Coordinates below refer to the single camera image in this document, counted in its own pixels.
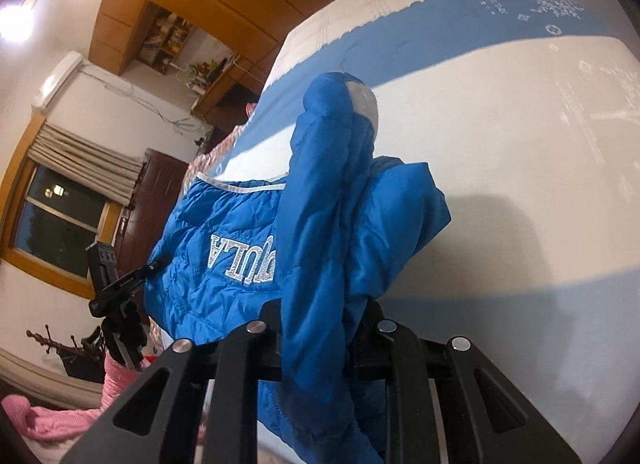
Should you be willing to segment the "beige roman blind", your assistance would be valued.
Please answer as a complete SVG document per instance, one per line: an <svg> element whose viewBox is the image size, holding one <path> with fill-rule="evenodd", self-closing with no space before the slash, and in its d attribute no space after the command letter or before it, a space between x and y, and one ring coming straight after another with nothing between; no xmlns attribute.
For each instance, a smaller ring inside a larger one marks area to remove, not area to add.
<svg viewBox="0 0 640 464"><path fill-rule="evenodd" d="M143 169L138 158L104 148L48 123L41 126L28 156L122 206L130 206Z"/></svg>

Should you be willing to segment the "wall bookshelf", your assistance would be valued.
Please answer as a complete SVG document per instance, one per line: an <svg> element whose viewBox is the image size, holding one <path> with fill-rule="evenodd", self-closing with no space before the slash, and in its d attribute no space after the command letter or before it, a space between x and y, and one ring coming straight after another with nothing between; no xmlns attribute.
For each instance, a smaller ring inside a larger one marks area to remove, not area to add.
<svg viewBox="0 0 640 464"><path fill-rule="evenodd" d="M168 9L153 6L154 14L142 41L138 60L163 74L176 68L176 60L190 41L195 26Z"/></svg>

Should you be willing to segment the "pink floral quilt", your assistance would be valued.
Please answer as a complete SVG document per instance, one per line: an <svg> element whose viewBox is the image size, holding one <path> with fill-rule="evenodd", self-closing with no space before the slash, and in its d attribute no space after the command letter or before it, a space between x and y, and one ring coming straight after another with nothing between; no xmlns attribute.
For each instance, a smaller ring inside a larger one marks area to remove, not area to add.
<svg viewBox="0 0 640 464"><path fill-rule="evenodd" d="M178 199L181 199L186 191L189 190L190 186L194 182L195 178L198 174L203 173L205 175L209 175L210 173L217 174L218 166L224 160L224 157L231 151L234 147L238 138L244 131L244 128L250 124L250 121L253 119L256 104L247 104L245 106L245 113L247 116L247 121L241 125L235 125L229 135L224 137L218 145L210 149L206 153L199 154L188 166L186 169L186 174L184 174L180 192L178 195Z"/></svg>

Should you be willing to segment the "white air conditioner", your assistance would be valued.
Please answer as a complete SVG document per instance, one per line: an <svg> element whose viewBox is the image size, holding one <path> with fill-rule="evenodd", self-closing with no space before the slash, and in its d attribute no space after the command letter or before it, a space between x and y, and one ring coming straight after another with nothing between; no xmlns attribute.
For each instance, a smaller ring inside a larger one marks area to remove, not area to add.
<svg viewBox="0 0 640 464"><path fill-rule="evenodd" d="M32 97L32 109L43 111L58 94L68 78L84 63L84 56L72 50L67 53L42 82L39 90Z"/></svg>

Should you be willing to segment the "blue puffer jacket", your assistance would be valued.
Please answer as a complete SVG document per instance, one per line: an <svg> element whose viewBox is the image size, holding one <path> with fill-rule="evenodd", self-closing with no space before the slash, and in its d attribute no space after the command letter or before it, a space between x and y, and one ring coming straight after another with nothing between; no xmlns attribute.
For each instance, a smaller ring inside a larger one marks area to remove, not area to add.
<svg viewBox="0 0 640 464"><path fill-rule="evenodd" d="M168 217L145 312L173 339L224 339L281 304L283 378L258 418L308 463L376 463L385 392L344 374L367 305L450 221L424 163L375 157L378 107L346 73L311 83L288 174L230 183L198 175Z"/></svg>

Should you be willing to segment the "wooden desk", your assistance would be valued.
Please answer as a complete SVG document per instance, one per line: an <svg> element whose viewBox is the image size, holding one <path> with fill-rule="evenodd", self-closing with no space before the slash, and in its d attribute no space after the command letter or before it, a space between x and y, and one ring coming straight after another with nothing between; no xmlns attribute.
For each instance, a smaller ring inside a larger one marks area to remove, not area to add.
<svg viewBox="0 0 640 464"><path fill-rule="evenodd" d="M191 114L204 120L236 85L258 96L266 80L267 73L262 68L252 64L243 56L234 55L221 68L216 79L208 85L205 93L196 99L191 108Z"/></svg>

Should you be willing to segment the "window with wooden frame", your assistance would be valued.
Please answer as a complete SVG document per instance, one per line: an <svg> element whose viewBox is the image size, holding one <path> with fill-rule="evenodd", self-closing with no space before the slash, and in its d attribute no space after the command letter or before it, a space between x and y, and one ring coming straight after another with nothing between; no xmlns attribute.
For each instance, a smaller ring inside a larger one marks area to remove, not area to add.
<svg viewBox="0 0 640 464"><path fill-rule="evenodd" d="M86 248L112 243L122 206L30 158L46 123L32 117L1 180L1 258L40 281L92 299Z"/></svg>

